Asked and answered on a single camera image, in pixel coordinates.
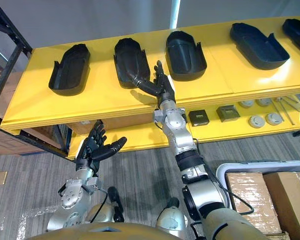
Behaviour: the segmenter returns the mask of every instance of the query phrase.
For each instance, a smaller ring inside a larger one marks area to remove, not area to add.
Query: yellow shelf
[[[208,125],[204,126],[191,126],[191,123],[188,123],[187,128],[191,131],[192,136],[194,138],[197,138],[201,143],[300,130],[300,112],[296,111],[285,102],[282,102],[293,122],[295,123],[295,125],[292,125],[283,112],[281,105],[278,102],[273,102],[280,110],[280,114],[284,119],[284,122],[277,126],[272,126],[266,122],[265,126],[263,126],[262,128],[254,128],[251,127],[248,123],[249,118],[253,115],[259,115],[265,119],[267,114],[276,113],[276,109],[272,104],[266,107],[262,107],[254,102],[252,107],[244,108],[236,102],[234,103],[234,105],[240,114],[239,119],[228,122],[220,121],[216,110],[219,106],[225,106],[226,104],[194,107],[187,110],[187,117],[190,111],[205,109],[210,122]],[[112,143],[113,141],[116,141],[123,136],[127,137],[127,143],[122,148],[122,152],[167,147],[169,145],[166,136],[159,128],[155,126],[154,123],[112,129],[107,131],[106,135],[106,143]],[[75,133],[72,135],[68,155],[69,159],[73,160],[75,158],[80,142],[87,136],[87,134],[76,135]]]
[[[300,93],[300,50],[287,38],[282,25],[287,17],[243,20],[275,37],[290,54],[278,69],[258,70],[251,66],[232,42],[233,22],[183,27],[201,42],[207,69],[193,81],[174,81],[179,106],[193,108],[248,99],[279,97]],[[157,60],[166,63],[166,40],[172,30],[84,41],[90,51],[90,72],[84,91],[75,96],[60,96],[48,88],[54,61],[74,43],[37,48],[16,88],[0,128],[18,134],[20,129],[86,120],[115,118],[150,113],[156,99],[139,89],[120,87],[114,60],[119,39],[133,38],[145,49],[153,76]]]

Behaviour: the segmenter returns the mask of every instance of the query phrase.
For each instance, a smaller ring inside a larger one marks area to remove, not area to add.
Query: brown cardboard box
[[[94,127],[97,120],[71,122],[66,125],[76,134],[88,134]],[[120,116],[102,119],[104,129],[118,129],[134,125],[148,124],[153,121],[153,113],[143,113],[130,116]]]
[[[244,217],[264,234],[281,234],[277,213],[273,206],[263,175],[260,172],[230,172],[226,174],[230,190],[247,201],[254,213]],[[250,209],[239,199],[232,198],[239,213]]]
[[[263,176],[282,230],[300,240],[300,173],[276,172]]]

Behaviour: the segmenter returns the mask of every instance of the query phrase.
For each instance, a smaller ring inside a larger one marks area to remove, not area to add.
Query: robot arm
[[[160,94],[156,95],[158,109],[154,111],[153,118],[156,124],[162,124],[181,171],[182,182],[186,185],[182,193],[191,218],[202,222],[207,240],[266,240],[244,217],[226,206],[228,196],[206,172],[204,158],[186,128],[185,110],[176,106],[175,93],[160,61],[154,69],[154,84],[160,88]]]
[[[127,142],[127,138],[122,137],[112,144],[104,145],[107,137],[103,128],[102,121],[98,120],[81,144],[75,159],[75,173],[58,191],[61,205],[50,218],[48,231],[83,223],[83,216],[91,203],[91,195],[96,190],[107,193],[97,176],[100,161],[116,154]]]

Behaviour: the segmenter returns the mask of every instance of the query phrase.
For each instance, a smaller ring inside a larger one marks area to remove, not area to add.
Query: white plastic bin
[[[224,163],[216,170],[216,177],[223,187],[228,189],[226,184],[226,173],[275,173],[275,172],[300,172],[300,161],[263,161]]]

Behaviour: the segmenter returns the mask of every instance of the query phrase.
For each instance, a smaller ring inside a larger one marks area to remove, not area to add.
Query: gray wall
[[[39,48],[169,28],[172,0],[0,0],[0,6],[28,41]],[[6,57],[15,45],[0,33]],[[27,64],[19,59],[16,70]]]
[[[300,0],[181,0],[177,27],[300,16]]]
[[[169,28],[172,0],[0,0],[33,48]],[[300,0],[181,0],[178,27],[300,15]],[[15,45],[0,33],[6,56]],[[16,70],[27,59],[22,55]]]

